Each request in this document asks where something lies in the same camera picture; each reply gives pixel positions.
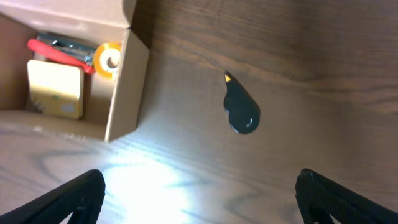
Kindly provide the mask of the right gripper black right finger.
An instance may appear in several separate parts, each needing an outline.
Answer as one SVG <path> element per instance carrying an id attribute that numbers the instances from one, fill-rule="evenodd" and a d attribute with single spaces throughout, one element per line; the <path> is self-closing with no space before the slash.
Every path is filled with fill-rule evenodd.
<path id="1" fill-rule="evenodd" d="M 295 198 L 305 224 L 397 223 L 397 213 L 316 173 L 302 169 Z"/>

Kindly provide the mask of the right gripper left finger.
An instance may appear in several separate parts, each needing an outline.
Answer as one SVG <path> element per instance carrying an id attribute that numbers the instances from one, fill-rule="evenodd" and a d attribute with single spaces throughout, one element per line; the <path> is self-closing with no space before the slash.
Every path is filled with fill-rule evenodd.
<path id="1" fill-rule="evenodd" d="M 1 215 L 1 223 L 61 223 L 70 217 L 71 224 L 97 222 L 105 196 L 105 182 L 98 169 L 92 169 L 53 189 L 35 200 Z"/>

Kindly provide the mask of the cardboard box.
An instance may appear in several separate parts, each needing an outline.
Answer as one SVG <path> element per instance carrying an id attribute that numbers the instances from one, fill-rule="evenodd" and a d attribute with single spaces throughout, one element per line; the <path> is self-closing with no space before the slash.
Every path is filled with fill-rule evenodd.
<path id="1" fill-rule="evenodd" d="M 133 132 L 149 59 L 149 49 L 131 30 L 135 7 L 136 0 L 1 0 L 1 119 L 106 142 Z M 58 63 L 28 48 L 39 33 L 95 49 L 121 44 L 114 80 L 83 71 L 80 119 L 42 114 L 29 103 L 28 61 Z"/>

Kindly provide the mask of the yellow sticky note pad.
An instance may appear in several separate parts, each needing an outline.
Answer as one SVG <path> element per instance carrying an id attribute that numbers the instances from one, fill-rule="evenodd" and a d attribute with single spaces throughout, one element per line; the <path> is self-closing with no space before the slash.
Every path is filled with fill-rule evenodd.
<path id="1" fill-rule="evenodd" d="M 83 116 L 84 72 L 79 67 L 29 60 L 29 103 L 39 113 L 67 119 Z"/>

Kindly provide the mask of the black correction tape dispenser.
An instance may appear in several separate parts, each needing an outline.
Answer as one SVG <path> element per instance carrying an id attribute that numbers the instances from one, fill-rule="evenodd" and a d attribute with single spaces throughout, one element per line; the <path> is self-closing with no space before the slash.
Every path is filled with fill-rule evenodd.
<path id="1" fill-rule="evenodd" d="M 251 95 L 229 71 L 224 72 L 226 94 L 223 106 L 231 128 L 238 134 L 249 134 L 257 129 L 261 111 Z"/>

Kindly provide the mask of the yellow tape roll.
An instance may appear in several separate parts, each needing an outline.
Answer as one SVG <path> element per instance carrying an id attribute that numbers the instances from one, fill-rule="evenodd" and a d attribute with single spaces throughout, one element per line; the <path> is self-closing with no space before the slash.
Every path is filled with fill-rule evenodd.
<path id="1" fill-rule="evenodd" d="M 98 75 L 114 80 L 118 72 L 120 59 L 121 44 L 107 42 L 96 49 L 93 57 L 93 66 Z"/>

